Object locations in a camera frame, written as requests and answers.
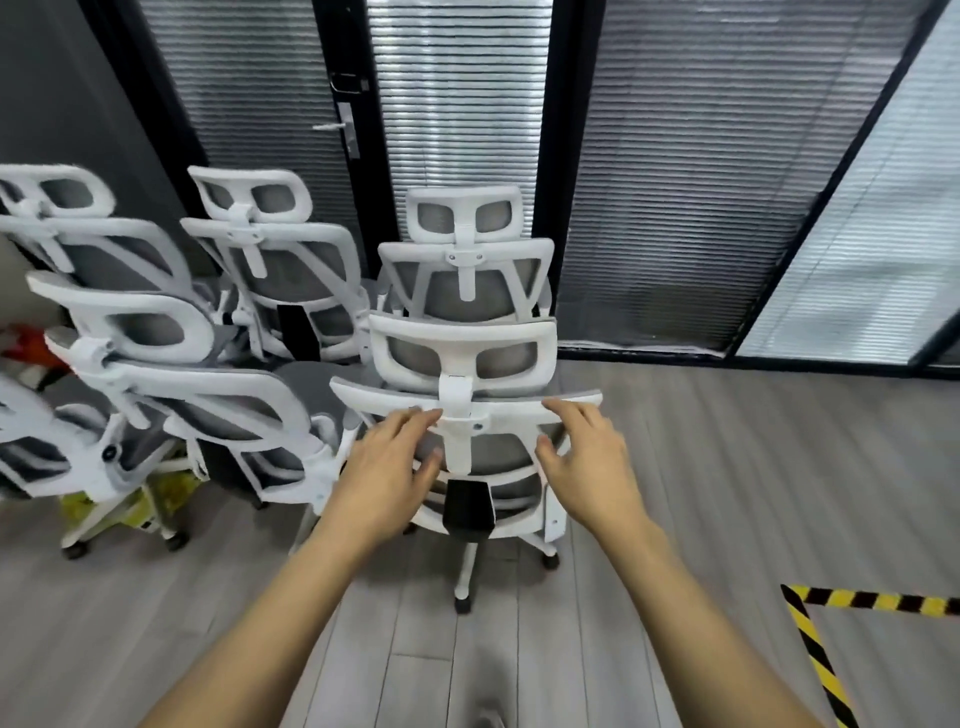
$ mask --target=left hand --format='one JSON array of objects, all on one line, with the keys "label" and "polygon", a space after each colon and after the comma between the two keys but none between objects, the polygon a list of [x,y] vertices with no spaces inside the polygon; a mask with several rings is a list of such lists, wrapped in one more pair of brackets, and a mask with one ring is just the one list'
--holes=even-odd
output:
[{"label": "left hand", "polygon": [[406,527],[440,473],[443,455],[434,450],[413,472],[414,450],[443,410],[391,412],[368,430],[350,452],[333,487],[320,525],[343,528],[345,538],[373,549]]}]

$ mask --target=red object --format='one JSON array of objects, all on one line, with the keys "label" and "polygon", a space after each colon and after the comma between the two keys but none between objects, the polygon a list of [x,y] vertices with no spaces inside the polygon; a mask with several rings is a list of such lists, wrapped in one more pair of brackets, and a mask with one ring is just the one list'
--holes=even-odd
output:
[{"label": "red object", "polygon": [[41,367],[47,367],[47,369],[69,371],[70,367],[47,349],[47,343],[43,340],[41,329],[26,324],[11,324],[10,330],[16,333],[16,344],[3,352],[3,355],[8,359],[27,364],[39,364]]}]

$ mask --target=caster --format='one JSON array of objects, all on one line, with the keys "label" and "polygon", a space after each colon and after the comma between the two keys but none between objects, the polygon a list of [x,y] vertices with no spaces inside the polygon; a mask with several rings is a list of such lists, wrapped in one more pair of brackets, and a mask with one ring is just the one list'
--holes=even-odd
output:
[{"label": "caster", "polygon": [[177,531],[169,539],[163,539],[164,545],[167,547],[168,551],[179,551],[181,548],[190,543],[190,534],[186,531]]},{"label": "caster", "polygon": [[63,558],[67,561],[75,561],[83,558],[89,551],[90,546],[86,544],[86,541],[78,541],[76,544],[71,544],[67,548],[62,548],[60,550],[60,552],[63,554]]}]

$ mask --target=leg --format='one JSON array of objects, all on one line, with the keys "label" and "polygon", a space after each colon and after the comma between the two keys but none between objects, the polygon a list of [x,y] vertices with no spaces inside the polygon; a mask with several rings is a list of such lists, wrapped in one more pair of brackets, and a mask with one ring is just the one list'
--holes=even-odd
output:
[{"label": "leg", "polygon": [[102,503],[94,504],[86,517],[75,527],[71,528],[60,539],[60,548],[68,559],[78,559],[86,553],[86,542],[84,537],[93,531],[100,523],[108,517],[117,506],[121,505],[126,496],[118,496],[105,500]]},{"label": "leg", "polygon": [[457,614],[469,614],[470,607],[470,577],[473,575],[473,565],[477,560],[477,544],[467,544],[464,549],[464,562],[460,567],[460,577],[457,579],[457,586],[453,590],[456,597],[454,606]]},{"label": "leg", "polygon": [[313,506],[309,503],[303,507],[303,518],[300,519],[300,528],[297,529],[297,536],[294,538],[293,545],[290,546],[290,555],[293,556],[303,546],[310,534],[313,533],[313,527],[317,525],[320,516],[313,512]]},{"label": "leg", "polygon": [[548,544],[539,534],[524,533],[520,534],[519,538],[543,554],[541,560],[546,569],[552,571],[560,565],[560,554],[557,553],[557,547]]},{"label": "leg", "polygon": [[156,491],[156,486],[150,483],[144,483],[140,486],[140,491],[147,499],[147,502],[150,503],[150,509],[154,512],[154,521],[160,530],[160,536],[163,537],[163,541],[166,543],[167,550],[177,551],[186,546],[190,537],[187,536],[186,531],[178,531],[174,527],[173,521],[170,519],[170,514],[167,513],[166,506],[163,504],[163,498],[161,498]]}]

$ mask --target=yellow and black tape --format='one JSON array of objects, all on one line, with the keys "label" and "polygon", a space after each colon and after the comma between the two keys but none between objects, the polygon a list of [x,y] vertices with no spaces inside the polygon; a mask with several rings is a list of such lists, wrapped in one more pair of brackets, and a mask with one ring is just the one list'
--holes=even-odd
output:
[{"label": "yellow and black tape", "polygon": [[878,592],[853,592],[849,589],[817,589],[802,586],[780,585],[793,618],[806,647],[806,654],[820,678],[840,728],[858,728],[850,700],[833,671],[824,644],[817,628],[806,611],[807,604],[847,609],[878,609],[887,612],[905,612],[926,617],[960,617],[960,598],[940,596],[886,595]]},{"label": "yellow and black tape", "polygon": [[926,617],[960,617],[960,598],[942,596],[885,595],[877,592],[852,592],[849,589],[816,589],[791,586],[804,604],[822,607],[879,609],[885,612],[907,612]]}]

